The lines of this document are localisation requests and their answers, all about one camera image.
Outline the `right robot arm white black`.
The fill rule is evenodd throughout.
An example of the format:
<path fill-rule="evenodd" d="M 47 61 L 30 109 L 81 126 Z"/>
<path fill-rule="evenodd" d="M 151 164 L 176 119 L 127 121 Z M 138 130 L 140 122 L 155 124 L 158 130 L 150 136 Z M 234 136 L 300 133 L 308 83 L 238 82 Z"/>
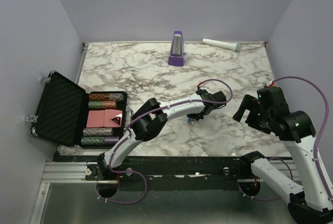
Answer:
<path fill-rule="evenodd" d="M 257 95 L 245 95 L 233 119 L 241 121 L 248 110 L 245 122 L 249 127 L 274 133 L 290 153 L 301 183 L 285 176 L 257 151 L 240 158 L 240 174 L 264 180 L 287 204 L 296 223 L 332 223 L 332 197 L 327 193 L 332 183 L 315 152 L 316 132 L 310 117 L 303 111 L 291 113 L 279 87 L 259 89 Z"/>

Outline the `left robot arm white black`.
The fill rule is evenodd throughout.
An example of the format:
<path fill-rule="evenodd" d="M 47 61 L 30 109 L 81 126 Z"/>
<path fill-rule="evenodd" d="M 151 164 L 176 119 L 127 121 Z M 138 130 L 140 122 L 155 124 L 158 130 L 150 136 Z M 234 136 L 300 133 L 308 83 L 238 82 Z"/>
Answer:
<path fill-rule="evenodd" d="M 141 143 L 156 138 L 168 121 L 182 116 L 200 120 L 211 111 L 224 107 L 227 102 L 223 92 L 211 94 L 202 89 L 189 97 L 174 101 L 149 99 L 133 115 L 124 136 L 109 151 L 98 157 L 97 173 L 105 180 L 111 179 L 115 175 L 115 169 L 122 165 L 128 154 Z"/>

